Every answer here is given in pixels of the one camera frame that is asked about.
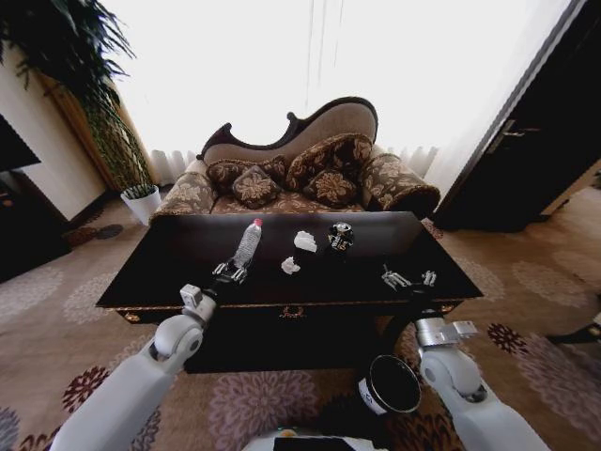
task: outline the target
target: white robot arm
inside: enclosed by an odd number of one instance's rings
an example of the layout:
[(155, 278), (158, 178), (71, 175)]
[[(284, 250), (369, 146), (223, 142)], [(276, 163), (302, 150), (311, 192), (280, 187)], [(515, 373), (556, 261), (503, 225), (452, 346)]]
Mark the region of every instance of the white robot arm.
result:
[(526, 420), (503, 404), (482, 381), (478, 366), (456, 344), (475, 333), (470, 321), (445, 324), (442, 318), (415, 321), (420, 372), (453, 417), (468, 451), (549, 451)]
[(129, 448), (161, 404), (176, 374), (200, 347), (215, 309), (207, 295), (185, 315), (165, 320), (154, 338), (125, 360), (56, 434), (51, 451)]

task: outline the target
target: dark wooden table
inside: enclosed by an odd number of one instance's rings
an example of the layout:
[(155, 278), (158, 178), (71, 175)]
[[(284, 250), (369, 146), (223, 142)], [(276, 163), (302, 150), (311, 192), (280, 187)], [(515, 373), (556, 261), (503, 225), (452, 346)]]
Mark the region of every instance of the dark wooden table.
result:
[[(179, 290), (210, 285), (212, 270), (234, 254), (255, 217), (263, 219), (263, 234), (249, 275), (220, 296), (189, 371), (354, 367), (390, 347), (423, 312), (446, 314), (461, 299), (482, 295), (412, 213), (223, 214), (158, 218), (97, 306), (138, 323), (178, 314)], [(344, 261), (325, 252), (328, 227), (337, 221), (355, 234)], [(316, 254), (295, 248), (299, 230), (316, 237)], [(287, 257), (299, 272), (281, 270)], [(408, 288), (389, 288), (381, 280), (384, 263), (416, 282), (426, 270), (436, 272), (431, 296), (411, 301)], [(395, 320), (383, 345), (373, 318), (386, 315)]]

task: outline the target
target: black mug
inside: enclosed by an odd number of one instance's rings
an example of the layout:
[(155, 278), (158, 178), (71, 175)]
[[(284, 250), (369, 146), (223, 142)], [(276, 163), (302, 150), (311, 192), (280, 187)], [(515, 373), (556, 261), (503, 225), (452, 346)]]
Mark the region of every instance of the black mug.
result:
[(415, 373), (395, 355), (379, 355), (359, 382), (359, 394), (374, 413), (409, 413), (420, 405), (422, 390)]

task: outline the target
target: water bottle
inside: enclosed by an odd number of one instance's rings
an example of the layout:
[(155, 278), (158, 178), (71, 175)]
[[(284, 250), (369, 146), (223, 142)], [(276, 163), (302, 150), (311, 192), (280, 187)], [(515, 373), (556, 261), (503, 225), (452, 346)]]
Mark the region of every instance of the water bottle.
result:
[(233, 258), (236, 268), (245, 268), (253, 259), (256, 246), (261, 240), (262, 225), (263, 220), (257, 218), (244, 230), (244, 235), (242, 235), (242, 240), (240, 240)]

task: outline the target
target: door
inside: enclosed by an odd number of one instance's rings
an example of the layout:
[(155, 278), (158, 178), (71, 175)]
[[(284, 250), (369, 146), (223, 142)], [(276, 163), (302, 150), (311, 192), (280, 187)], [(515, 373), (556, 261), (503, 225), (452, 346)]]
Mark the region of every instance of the door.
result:
[(601, 157), (600, 9), (585, 4), (437, 226), (521, 230)]

